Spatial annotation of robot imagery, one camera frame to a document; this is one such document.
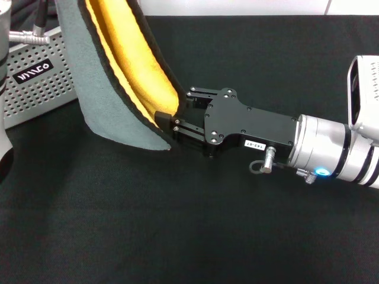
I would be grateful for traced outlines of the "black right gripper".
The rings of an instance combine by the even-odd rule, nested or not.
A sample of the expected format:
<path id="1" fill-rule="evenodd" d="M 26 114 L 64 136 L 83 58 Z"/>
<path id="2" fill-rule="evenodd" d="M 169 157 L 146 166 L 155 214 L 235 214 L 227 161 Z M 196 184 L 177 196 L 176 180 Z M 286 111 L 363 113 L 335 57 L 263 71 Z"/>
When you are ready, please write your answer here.
<path id="1" fill-rule="evenodd" d="M 230 88 L 191 87 L 186 99 L 188 108 L 206 108 L 204 129 L 160 111 L 154 117 L 158 127 L 180 145 L 204 149 L 206 141 L 218 150 L 240 146 L 258 151 L 273 146 L 277 157 L 290 155 L 297 127 L 295 118 L 247 106 Z"/>

